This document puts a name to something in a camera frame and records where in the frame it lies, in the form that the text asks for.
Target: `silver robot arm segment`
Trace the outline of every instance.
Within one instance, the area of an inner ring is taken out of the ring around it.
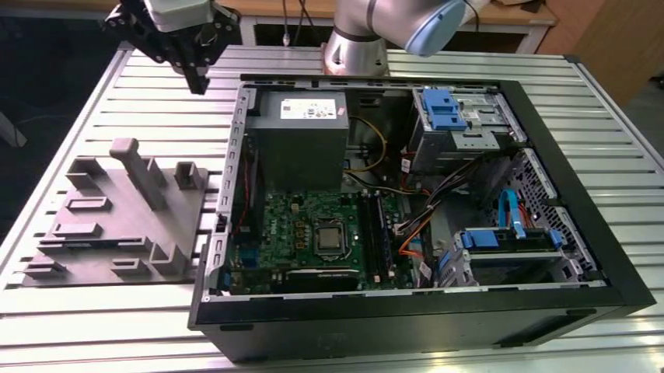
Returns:
[[[337,0],[325,50],[333,75],[384,75],[385,40],[422,57],[441,51],[463,23],[463,0]]]

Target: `green motherboard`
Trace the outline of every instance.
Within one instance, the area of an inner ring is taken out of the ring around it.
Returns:
[[[310,268],[358,271],[357,290],[409,287],[410,264],[392,262],[390,276],[380,280],[369,272],[372,266],[368,267],[369,259],[364,247],[366,244],[364,235],[369,233],[368,222],[362,219],[376,219],[376,215],[381,214],[388,230],[392,231],[393,223],[402,219],[400,197],[392,194],[381,195],[380,208],[376,209],[377,211],[372,210],[374,213],[369,217],[358,211],[362,198],[366,197],[360,193],[308,192],[266,195],[258,250],[250,250],[247,254],[247,251],[241,249],[235,254],[239,256],[237,263],[242,263],[243,256],[247,255],[254,256],[255,259],[255,262],[250,260],[255,271],[246,271],[245,279],[238,278],[243,282],[246,292],[250,294],[270,292],[269,286],[263,283],[269,280],[269,275],[262,271],[271,270],[274,280],[278,271]],[[393,243],[385,237],[378,238],[376,242],[378,243],[374,246],[380,246],[377,250],[390,253]],[[263,278],[247,279],[247,276]]]

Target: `slotted aluminum table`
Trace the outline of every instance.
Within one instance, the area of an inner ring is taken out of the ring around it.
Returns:
[[[444,53],[422,59],[400,51],[390,52],[389,67],[393,76],[523,83],[643,279],[664,302],[664,161],[585,68],[553,56]],[[0,367],[26,372],[238,368],[203,335],[187,330],[191,284],[38,289],[20,283],[22,258],[35,254],[70,187],[64,170],[78,155],[112,164],[108,149],[118,136],[138,138],[142,154],[157,156],[163,168],[193,160],[211,170],[201,252],[214,224],[242,72],[320,74],[320,50],[231,47],[210,71],[205,96],[189,93],[167,64],[155,64],[137,51],[116,53],[0,249]],[[286,361],[246,369],[658,371],[664,367],[662,332],[660,303],[535,348]]]

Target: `motherboard chip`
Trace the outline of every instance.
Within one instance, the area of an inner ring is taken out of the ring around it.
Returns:
[[[346,255],[346,233],[344,222],[337,218],[320,218],[314,222],[314,254],[325,260],[337,260]]]
[[[340,249],[341,247],[341,229],[321,228],[318,230],[318,248],[324,250]]]

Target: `cable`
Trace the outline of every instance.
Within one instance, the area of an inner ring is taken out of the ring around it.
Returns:
[[[404,176],[402,176],[402,183],[401,183],[401,188],[405,192],[410,192],[410,193],[417,193],[417,189],[408,189],[408,185],[406,185],[406,178],[408,178],[408,173],[404,173]],[[429,192],[425,188],[421,188],[421,191],[422,191],[422,194],[428,197],[432,195],[432,192]]]
[[[302,30],[302,22],[305,21],[305,8],[306,8],[308,0],[300,1],[300,21],[298,21],[298,29],[296,31],[296,38],[293,39],[293,46],[298,46],[300,40],[300,31]]]
[[[480,32],[480,13],[477,12],[476,7],[473,5],[471,5],[471,2],[468,2],[468,0],[464,0],[464,2],[473,10],[473,13],[476,13],[476,33],[479,33]]]
[[[364,171],[369,171],[370,169],[373,169],[384,161],[385,155],[388,154],[388,140],[385,140],[385,136],[381,133],[381,131],[378,131],[378,128],[365,118],[360,118],[360,117],[354,117],[354,116],[349,116],[349,118],[358,120],[360,122],[366,124],[369,126],[369,128],[372,128],[372,130],[376,132],[376,134],[381,138],[381,145],[384,146],[384,150],[381,151],[381,158],[378,158],[378,161],[376,161],[376,163],[373,165],[366,166],[361,169],[345,169],[344,170],[345,173],[362,173]]]
[[[454,190],[461,185],[464,185],[467,182],[468,182],[467,181],[467,174],[464,174],[463,177],[460,177],[457,180],[454,180],[453,182],[450,182],[446,185],[446,187],[444,188],[444,190]],[[426,217],[428,214],[433,214],[436,208],[442,203],[442,201],[444,201],[444,198],[441,197],[434,203],[426,204],[425,205],[426,208],[424,209],[424,211],[413,219],[410,219],[410,220],[408,220],[408,221],[404,222],[404,224],[398,228],[398,231],[402,232],[404,230],[406,230],[408,228],[410,228],[420,220],[422,220]]]
[[[397,194],[404,194],[406,196],[410,196],[410,195],[417,195],[418,193],[412,193],[412,192],[405,192],[402,190],[397,190],[397,189],[393,189],[393,188],[389,188],[386,186],[378,186],[378,185],[373,185],[373,184],[369,184],[366,181],[364,181],[357,175],[353,175],[352,173],[348,174],[348,176],[354,180],[357,181],[362,186],[370,188],[370,189],[378,189],[378,190],[386,190],[389,192],[393,192],[393,193],[397,193]]]
[[[290,46],[290,34],[289,34],[289,12],[286,10],[286,0],[281,0],[281,5],[283,6],[283,46]]]
[[[412,240],[414,239],[414,237],[417,236],[417,234],[420,233],[420,231],[422,230],[422,228],[425,227],[426,224],[429,224],[430,220],[433,218],[433,215],[429,216],[424,221],[422,223],[417,226],[416,230],[413,231],[412,235],[408,237],[406,241],[404,241],[402,243],[402,246],[398,248],[398,254],[400,255],[413,255],[413,256],[418,256],[418,257],[422,257],[422,254],[420,254],[418,252],[416,251],[409,251],[409,250],[405,250],[405,248],[408,247],[408,244],[412,242]]]
[[[249,161],[247,157],[245,156],[245,209],[242,210],[242,215],[239,216],[238,226],[233,231],[233,236],[235,236],[239,232],[239,227],[245,222],[245,218],[247,217],[247,212],[249,212]]]
[[[312,31],[314,32],[317,45],[320,46],[322,43],[321,42],[321,35],[318,34],[318,30],[316,28],[314,21],[312,20],[312,16],[309,15],[306,0],[300,0],[300,7],[302,8],[302,11],[305,12],[305,15],[308,17],[309,25],[312,26]]]

